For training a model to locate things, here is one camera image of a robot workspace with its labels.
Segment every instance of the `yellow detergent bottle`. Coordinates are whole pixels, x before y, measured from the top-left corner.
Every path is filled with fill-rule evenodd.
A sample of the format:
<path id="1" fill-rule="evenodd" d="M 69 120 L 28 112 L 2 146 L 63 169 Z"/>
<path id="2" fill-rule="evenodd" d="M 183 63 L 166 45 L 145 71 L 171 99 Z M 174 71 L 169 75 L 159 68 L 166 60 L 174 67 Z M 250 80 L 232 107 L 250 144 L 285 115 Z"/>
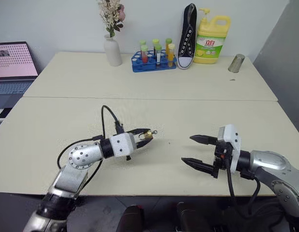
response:
<path id="1" fill-rule="evenodd" d="M 228 34 L 231 19 L 228 16 L 217 15 L 210 22 L 207 21 L 208 8 L 200 8 L 205 17 L 199 25 L 196 52 L 193 61 L 201 64 L 214 64 L 218 60 L 223 42 Z M 217 24 L 217 21 L 225 21 L 225 25 Z"/>

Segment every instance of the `flower vase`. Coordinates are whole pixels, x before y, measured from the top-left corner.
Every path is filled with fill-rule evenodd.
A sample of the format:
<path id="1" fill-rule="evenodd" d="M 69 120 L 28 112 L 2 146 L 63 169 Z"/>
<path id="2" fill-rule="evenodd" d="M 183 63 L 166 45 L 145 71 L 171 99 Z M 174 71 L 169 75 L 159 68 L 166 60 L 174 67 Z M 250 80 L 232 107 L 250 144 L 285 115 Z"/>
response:
<path id="1" fill-rule="evenodd" d="M 104 50 L 107 60 L 111 66 L 119 66 L 122 64 L 119 45 L 110 35 L 105 35 Z"/>

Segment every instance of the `blue test tube rack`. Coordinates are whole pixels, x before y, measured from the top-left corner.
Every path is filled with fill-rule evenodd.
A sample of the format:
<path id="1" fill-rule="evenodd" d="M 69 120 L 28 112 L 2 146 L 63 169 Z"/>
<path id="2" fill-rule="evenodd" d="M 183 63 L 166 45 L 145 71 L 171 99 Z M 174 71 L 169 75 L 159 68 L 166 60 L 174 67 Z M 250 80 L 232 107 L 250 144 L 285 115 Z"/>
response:
<path id="1" fill-rule="evenodd" d="M 148 72 L 148 71 L 176 69 L 177 59 L 174 56 L 173 65 L 172 65 L 172 67 L 169 67 L 168 66 L 168 57 L 165 53 L 165 50 L 162 50 L 160 65 L 157 65 L 157 63 L 156 63 L 156 59 L 154 57 L 154 51 L 148 51 L 148 62 L 146 64 L 143 64 L 143 62 L 142 62 L 141 52 L 135 53 L 131 58 L 131 62 L 132 62 L 132 70 L 135 73 L 140 73 L 140 72 Z"/>

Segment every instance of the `laptop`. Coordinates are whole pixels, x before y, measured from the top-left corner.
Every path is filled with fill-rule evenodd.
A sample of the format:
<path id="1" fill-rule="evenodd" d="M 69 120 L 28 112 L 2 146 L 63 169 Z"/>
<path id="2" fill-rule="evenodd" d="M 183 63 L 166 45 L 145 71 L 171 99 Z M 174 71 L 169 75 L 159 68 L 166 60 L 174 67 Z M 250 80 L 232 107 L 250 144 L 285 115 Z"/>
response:
<path id="1" fill-rule="evenodd" d="M 0 43 L 0 109 L 12 108 L 37 76 L 26 42 Z"/>

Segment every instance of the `table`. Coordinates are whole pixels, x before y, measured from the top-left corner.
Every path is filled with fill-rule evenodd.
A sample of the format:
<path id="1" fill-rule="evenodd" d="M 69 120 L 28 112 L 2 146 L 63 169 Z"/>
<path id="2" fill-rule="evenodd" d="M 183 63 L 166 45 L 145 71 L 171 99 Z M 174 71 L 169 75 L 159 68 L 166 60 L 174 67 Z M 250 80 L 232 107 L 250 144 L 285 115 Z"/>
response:
<path id="1" fill-rule="evenodd" d="M 106 159 L 84 195 L 228 196 L 225 171 L 214 179 L 180 159 L 212 163 L 214 147 L 189 136 L 217 136 L 219 127 L 228 123 L 236 125 L 243 150 L 278 152 L 299 169 L 299 133 L 277 102 L 26 97 L 0 126 L 0 192 L 45 194 L 58 171 L 59 152 L 101 133 L 103 104 L 113 109 L 125 130 L 147 127 L 158 134 L 130 161 Z M 115 132 L 111 117 L 106 117 L 106 131 Z M 251 195 L 256 187 L 238 173 L 233 184 L 236 195 Z M 262 185 L 260 194 L 273 193 Z"/>
<path id="2" fill-rule="evenodd" d="M 134 73 L 131 56 L 122 55 L 123 64 L 111 67 L 102 53 L 57 53 L 24 96 L 277 101 L 248 57 L 239 73 L 228 71 L 233 57 L 187 70 Z"/>

